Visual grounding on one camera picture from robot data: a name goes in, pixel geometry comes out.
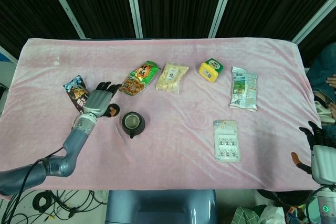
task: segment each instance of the yellow box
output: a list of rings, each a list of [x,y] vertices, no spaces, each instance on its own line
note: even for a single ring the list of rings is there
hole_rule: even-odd
[[[215,82],[219,73],[224,69],[223,65],[211,58],[199,67],[199,74],[209,82]]]

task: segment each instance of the clear plastic bag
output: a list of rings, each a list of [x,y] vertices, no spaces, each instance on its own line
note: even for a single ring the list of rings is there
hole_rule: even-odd
[[[257,77],[243,68],[232,68],[232,97],[230,108],[257,110]]]
[[[175,65],[167,62],[156,83],[156,89],[179,93],[179,82],[188,69],[189,67],[187,66]]]

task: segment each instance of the plastic packaging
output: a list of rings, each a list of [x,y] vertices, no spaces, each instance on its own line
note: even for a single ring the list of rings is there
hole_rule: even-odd
[[[207,60],[202,63],[199,67],[199,74],[203,76],[209,82],[215,82],[219,73],[224,69],[223,65],[220,64],[214,58]]]
[[[222,163],[240,162],[238,125],[232,120],[214,121],[215,158]]]
[[[129,95],[140,93],[152,81],[158,70],[159,67],[153,61],[146,61],[130,73],[119,91]]]
[[[76,76],[70,82],[63,85],[76,109],[83,113],[83,107],[89,98],[90,92],[87,90],[81,76]]]
[[[156,83],[156,89],[179,93],[179,82],[188,69],[189,67],[187,66],[175,65],[167,62]]]
[[[257,110],[257,77],[243,68],[232,68],[232,98],[230,108]]]

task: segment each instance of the pink blanket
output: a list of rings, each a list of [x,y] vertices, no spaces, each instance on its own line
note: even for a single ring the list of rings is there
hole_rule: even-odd
[[[215,83],[200,64],[215,58],[224,71]],[[0,122],[0,170],[33,163],[59,149],[77,110],[63,84],[80,74],[92,91],[101,81],[121,83],[146,60],[189,66],[180,94],[156,90],[159,74],[138,95],[117,92],[116,118],[101,118],[67,178],[47,177],[40,189],[262,188],[314,189],[290,153],[310,164],[300,126],[319,124],[298,48],[263,38],[66,41],[30,39],[24,46]],[[232,66],[258,73],[257,112],[228,107]],[[146,121],[130,139],[121,126],[129,111]],[[241,162],[214,157],[214,120],[238,123]]]

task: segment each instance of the snack bag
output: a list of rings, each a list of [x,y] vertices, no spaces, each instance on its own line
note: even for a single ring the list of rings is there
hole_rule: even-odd
[[[130,73],[128,78],[119,88],[119,91],[129,95],[136,95],[145,89],[158,70],[159,67],[153,61],[146,61]]]
[[[156,89],[163,89],[168,92],[179,92],[179,82],[182,76],[188,71],[189,67],[175,65],[167,62],[162,74],[156,83]]]
[[[80,75],[76,76],[70,82],[64,84],[63,87],[76,109],[83,113],[83,107],[89,98],[90,92],[87,90],[82,77]]]
[[[232,98],[230,108],[257,110],[257,77],[243,68],[232,68]]]

